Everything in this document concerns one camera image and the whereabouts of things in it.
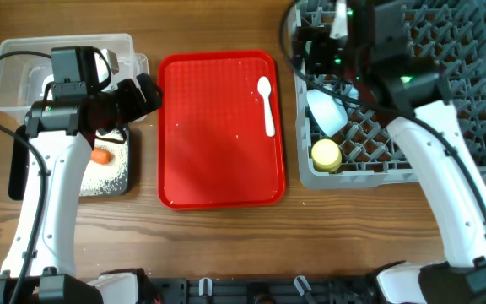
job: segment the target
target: gray dish rack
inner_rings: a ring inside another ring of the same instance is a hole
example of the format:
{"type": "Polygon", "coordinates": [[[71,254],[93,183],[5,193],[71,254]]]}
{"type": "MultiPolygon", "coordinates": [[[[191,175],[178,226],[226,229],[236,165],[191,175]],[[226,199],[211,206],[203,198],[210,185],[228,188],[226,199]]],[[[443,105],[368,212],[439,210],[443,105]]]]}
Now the gray dish rack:
{"type": "MultiPolygon", "coordinates": [[[[406,8],[413,56],[432,56],[445,68],[464,139],[486,181],[486,0],[407,0],[406,8]]],[[[318,26],[324,19],[331,20],[332,10],[328,1],[301,2],[289,16],[290,33],[296,26],[318,26]]],[[[324,79],[322,75],[316,81],[326,82],[324,79]]],[[[306,83],[297,76],[295,89],[298,162],[304,186],[366,188],[418,181],[403,152],[376,122],[375,113],[363,109],[348,109],[347,126],[332,138],[343,153],[339,170],[316,171],[311,146],[326,135],[311,116],[306,83]]],[[[349,85],[337,89],[345,95],[351,90],[349,85]]]]}

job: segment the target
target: wooden table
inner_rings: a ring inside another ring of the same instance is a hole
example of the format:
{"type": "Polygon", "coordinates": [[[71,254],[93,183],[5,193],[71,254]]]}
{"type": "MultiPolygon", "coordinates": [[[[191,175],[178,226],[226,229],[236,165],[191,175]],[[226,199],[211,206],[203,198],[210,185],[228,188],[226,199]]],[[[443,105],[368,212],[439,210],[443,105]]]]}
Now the wooden table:
{"type": "MultiPolygon", "coordinates": [[[[173,212],[156,194],[156,115],[132,125],[140,145],[134,185],[117,198],[80,200],[79,278],[142,267],[157,277],[294,277],[362,274],[392,261],[443,257],[435,219],[418,184],[313,191],[299,179],[294,79],[278,49],[287,0],[0,0],[0,43],[15,37],[125,32],[155,74],[177,52],[263,49],[278,63],[288,189],[263,208],[173,212]]],[[[0,113],[0,122],[16,128],[0,113]]],[[[0,132],[0,267],[21,202],[7,195],[12,139],[0,132]]]]}

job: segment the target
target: yellow round object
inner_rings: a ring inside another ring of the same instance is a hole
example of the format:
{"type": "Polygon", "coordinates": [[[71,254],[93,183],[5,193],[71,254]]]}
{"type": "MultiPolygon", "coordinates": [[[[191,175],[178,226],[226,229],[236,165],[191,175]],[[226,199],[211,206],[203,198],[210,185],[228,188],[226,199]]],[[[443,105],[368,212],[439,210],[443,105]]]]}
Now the yellow round object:
{"type": "Polygon", "coordinates": [[[318,140],[310,152],[314,168],[320,172],[334,172],[343,161],[341,150],[331,139],[318,140]]]}

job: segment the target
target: white spoon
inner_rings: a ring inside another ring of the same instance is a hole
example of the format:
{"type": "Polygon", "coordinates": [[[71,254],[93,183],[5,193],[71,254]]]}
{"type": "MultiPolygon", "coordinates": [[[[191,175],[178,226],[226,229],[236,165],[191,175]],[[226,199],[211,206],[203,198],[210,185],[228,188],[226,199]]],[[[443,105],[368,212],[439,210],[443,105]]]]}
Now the white spoon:
{"type": "Polygon", "coordinates": [[[273,124],[273,114],[271,113],[271,106],[269,105],[269,95],[271,94],[271,84],[269,79],[261,76],[258,80],[258,93],[263,98],[263,109],[266,118],[266,134],[269,137],[275,136],[275,125],[273,124]]]}

